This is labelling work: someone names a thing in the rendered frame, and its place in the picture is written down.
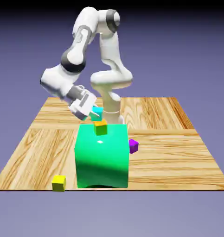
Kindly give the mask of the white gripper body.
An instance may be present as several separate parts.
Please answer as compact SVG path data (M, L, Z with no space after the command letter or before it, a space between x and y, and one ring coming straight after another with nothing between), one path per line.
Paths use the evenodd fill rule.
M92 108L96 102L96 96L91 92L85 92L82 98L76 98L68 106L68 109L74 114L78 119L84 121L92 111Z

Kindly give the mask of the small cyan cube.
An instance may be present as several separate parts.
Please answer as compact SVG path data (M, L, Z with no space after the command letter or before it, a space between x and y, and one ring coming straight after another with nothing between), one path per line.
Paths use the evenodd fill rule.
M95 113L99 114L100 117L98 117L98 118L91 117L91 121L93 121L93 122L102 121L102 119L103 119L103 107L93 106L92 111L94 111Z

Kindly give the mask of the small orange cube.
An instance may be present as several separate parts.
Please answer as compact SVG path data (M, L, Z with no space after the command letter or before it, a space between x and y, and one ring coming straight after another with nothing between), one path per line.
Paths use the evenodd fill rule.
M94 131L97 136L106 135L108 133L108 124L105 119L94 122Z

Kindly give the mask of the small purple cube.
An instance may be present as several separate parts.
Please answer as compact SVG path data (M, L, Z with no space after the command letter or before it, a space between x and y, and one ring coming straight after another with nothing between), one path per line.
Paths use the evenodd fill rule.
M134 139L129 139L130 154L137 152L138 148L139 148L139 143Z

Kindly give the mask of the small yellow cube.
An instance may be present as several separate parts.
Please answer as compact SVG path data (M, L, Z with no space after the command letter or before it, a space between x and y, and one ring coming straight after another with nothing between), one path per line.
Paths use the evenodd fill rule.
M64 192L66 187L66 176L55 175L52 179L52 190L56 192Z

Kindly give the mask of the large green box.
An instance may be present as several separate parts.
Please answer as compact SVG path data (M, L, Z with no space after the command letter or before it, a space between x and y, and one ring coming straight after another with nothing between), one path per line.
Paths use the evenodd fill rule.
M79 126L75 143L77 187L128 187L129 141L126 124L107 125L96 135L93 124Z

